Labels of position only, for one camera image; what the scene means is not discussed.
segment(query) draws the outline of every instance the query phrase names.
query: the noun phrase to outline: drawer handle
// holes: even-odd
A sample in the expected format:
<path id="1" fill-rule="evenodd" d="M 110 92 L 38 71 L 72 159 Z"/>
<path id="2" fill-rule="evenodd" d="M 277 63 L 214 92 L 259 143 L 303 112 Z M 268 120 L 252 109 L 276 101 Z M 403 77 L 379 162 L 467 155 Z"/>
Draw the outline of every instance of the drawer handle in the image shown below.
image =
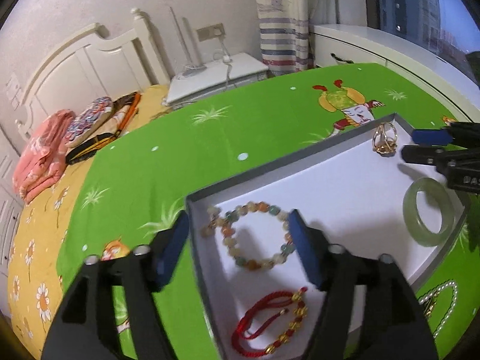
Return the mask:
<path id="1" fill-rule="evenodd" d="M 336 56 L 334 53 L 330 54 L 332 56 L 333 59 L 335 59 L 335 61 L 338 61 L 338 62 L 345 62 L 347 64 L 353 64 L 355 62 L 353 62 L 352 60 L 350 59 L 343 59 L 343 58 L 340 58 L 339 56 Z"/>

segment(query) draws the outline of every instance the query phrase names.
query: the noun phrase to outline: white headboard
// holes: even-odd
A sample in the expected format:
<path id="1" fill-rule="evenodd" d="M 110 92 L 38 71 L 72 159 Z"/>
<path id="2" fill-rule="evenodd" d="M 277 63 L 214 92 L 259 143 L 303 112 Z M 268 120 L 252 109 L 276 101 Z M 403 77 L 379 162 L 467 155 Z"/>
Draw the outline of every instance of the white headboard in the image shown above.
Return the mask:
<path id="1" fill-rule="evenodd" d="M 116 99 L 152 84 L 170 83 L 146 19 L 136 8 L 131 13 L 133 29 L 117 38 L 103 39 L 97 33 L 99 24 L 91 24 L 42 61 L 20 102 L 26 109 L 26 121 L 15 121 L 25 140 L 60 109 L 78 114 L 98 97 Z"/>

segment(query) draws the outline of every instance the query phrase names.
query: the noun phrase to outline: red string bracelet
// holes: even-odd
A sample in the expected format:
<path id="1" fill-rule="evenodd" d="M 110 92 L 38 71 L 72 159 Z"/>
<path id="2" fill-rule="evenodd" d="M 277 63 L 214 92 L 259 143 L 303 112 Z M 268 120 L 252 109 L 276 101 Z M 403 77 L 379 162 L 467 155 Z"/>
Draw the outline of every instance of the red string bracelet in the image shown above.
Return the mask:
<path id="1" fill-rule="evenodd" d="M 243 318 L 239 321 L 237 328 L 232 334 L 232 347 L 239 352 L 244 357 L 249 358 L 256 358 L 262 357 L 265 355 L 269 355 L 276 351 L 282 344 L 285 344 L 289 341 L 290 337 L 293 336 L 295 331 L 300 327 L 302 324 L 303 318 L 307 315 L 307 308 L 305 306 L 305 302 L 302 300 L 302 295 L 304 292 L 307 291 L 306 287 L 302 287 L 298 292 L 291 292 L 291 291 L 277 291 L 268 294 L 267 296 L 260 299 L 254 306 L 247 310 Z M 272 300 L 277 298 L 288 298 L 287 300 L 280 300 L 277 302 L 272 302 Z M 282 333 L 278 336 L 277 340 L 275 340 L 272 344 L 268 345 L 264 350 L 257 350 L 257 351 L 248 351 L 244 349 L 240 345 L 240 340 L 253 340 L 257 338 L 260 334 L 262 334 L 265 329 L 280 315 L 283 315 L 289 311 L 289 309 L 284 308 L 292 304 L 293 302 L 297 302 L 297 308 L 293 311 L 296 315 L 295 319 L 290 322 L 289 328 L 285 333 Z M 267 319 L 260 328 L 247 336 L 245 335 L 246 331 L 250 328 L 251 323 L 254 319 L 256 313 L 261 310 L 265 309 L 275 309 L 275 308 L 283 308 L 277 314 L 273 315 L 269 319 Z"/>

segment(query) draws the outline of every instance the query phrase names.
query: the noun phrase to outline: jewelry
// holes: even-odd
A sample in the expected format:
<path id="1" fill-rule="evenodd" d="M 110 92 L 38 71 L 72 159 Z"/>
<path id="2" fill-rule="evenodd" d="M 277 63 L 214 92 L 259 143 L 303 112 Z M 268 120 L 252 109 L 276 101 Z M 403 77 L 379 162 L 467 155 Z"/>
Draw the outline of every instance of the jewelry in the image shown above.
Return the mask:
<path id="1" fill-rule="evenodd" d="M 257 303 L 254 304 L 251 309 L 247 310 L 243 318 L 239 321 L 237 328 L 232 334 L 232 347 L 242 356 L 249 358 L 262 357 L 274 353 L 282 344 L 285 344 L 290 340 L 290 338 L 294 335 L 298 328 L 300 328 L 303 318 L 307 316 L 307 308 L 305 306 L 305 302 L 302 299 L 302 295 L 306 291 L 306 287 L 302 287 L 299 291 L 295 293 L 290 291 L 277 291 L 272 292 L 271 294 L 268 294 L 267 296 L 260 299 Z M 273 299 L 284 297 L 288 297 L 289 299 L 272 302 Z M 280 312 L 267 319 L 265 323 L 260 326 L 260 328 L 255 333 L 249 332 L 249 335 L 246 336 L 245 333 L 250 328 L 254 316 L 257 312 L 265 309 L 285 307 L 292 304 L 293 302 L 297 303 L 297 308 L 293 311 L 293 313 L 295 314 L 295 319 L 289 323 L 288 330 L 279 335 L 277 340 L 275 340 L 272 344 L 267 345 L 264 350 L 259 351 L 249 351 L 244 349 L 240 345 L 240 339 L 253 340 L 257 338 L 275 319 L 277 319 L 280 315 L 284 315 L 289 312 L 289 309 L 284 308 L 280 310 Z"/>
<path id="2" fill-rule="evenodd" d="M 417 193 L 425 191 L 434 198 L 442 213 L 442 226 L 438 233 L 433 233 L 423 223 L 417 207 Z M 406 228 L 417 243 L 431 247 L 444 243 L 452 233 L 454 225 L 454 208 L 445 187 L 432 178 L 420 178 L 410 185 L 403 198 L 403 218 Z"/>
<path id="3" fill-rule="evenodd" d="M 418 301 L 421 305 L 423 305 L 423 315 L 425 315 L 425 318 L 428 320 L 431 316 L 431 312 L 434 310 L 435 305 L 437 304 L 437 297 L 442 292 L 443 290 L 447 289 L 448 287 L 452 287 L 453 294 L 452 294 L 452 301 L 450 302 L 450 307 L 448 308 L 447 312 L 443 316 L 442 320 L 438 324 L 437 328 L 435 329 L 435 332 L 433 333 L 433 337 L 437 338 L 438 333 L 440 333 L 440 330 L 443 328 L 443 325 L 447 322 L 448 318 L 453 312 L 453 309 L 457 305 L 457 296 L 458 296 L 458 286 L 455 283 L 455 281 L 447 281 L 438 287 L 436 287 L 434 290 L 430 291 L 428 294 L 424 295 L 423 297 L 420 297 L 420 300 Z"/>
<path id="4" fill-rule="evenodd" d="M 393 130 L 394 136 L 389 137 L 386 133 L 386 126 L 390 126 Z M 395 153 L 397 149 L 397 129 L 395 126 L 390 122 L 381 123 L 375 130 L 373 134 L 373 138 L 371 140 L 371 145 L 373 147 L 373 151 L 377 152 L 380 155 L 387 155 Z"/>
<path id="5" fill-rule="evenodd" d="M 286 231 L 284 235 L 285 243 L 280 247 L 281 252 L 275 253 L 270 259 L 262 259 L 256 261 L 255 259 L 246 259 L 242 255 L 242 250 L 235 247 L 237 240 L 232 237 L 235 234 L 235 229 L 232 227 L 234 222 L 237 222 L 241 216 L 245 216 L 249 212 L 268 212 L 272 216 L 276 216 L 278 220 L 283 222 L 283 229 Z M 220 216 L 219 207 L 209 207 L 207 209 L 210 215 L 210 223 L 202 229 L 202 235 L 209 237 L 213 235 L 216 227 L 220 227 L 223 235 L 223 244 L 229 249 L 229 256 L 233 257 L 235 263 L 239 267 L 247 268 L 249 271 L 256 271 L 257 269 L 272 269 L 275 264 L 283 264 L 287 261 L 287 257 L 295 251 L 295 245 L 292 241 L 292 236 L 289 233 L 289 214 L 282 211 L 280 207 L 269 205 L 265 202 L 254 203 L 248 202 L 244 206 L 237 206 L 233 211 L 225 213 L 225 218 Z"/>

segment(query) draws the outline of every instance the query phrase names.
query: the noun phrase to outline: blue sky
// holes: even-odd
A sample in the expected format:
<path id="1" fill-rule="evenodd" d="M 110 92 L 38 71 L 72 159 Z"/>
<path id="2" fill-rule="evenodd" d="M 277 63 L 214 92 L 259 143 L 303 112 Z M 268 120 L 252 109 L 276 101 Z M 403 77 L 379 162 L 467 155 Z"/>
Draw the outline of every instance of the blue sky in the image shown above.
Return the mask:
<path id="1" fill-rule="evenodd" d="M 440 25 L 463 52 L 480 51 L 480 31 L 461 0 L 440 0 Z"/>

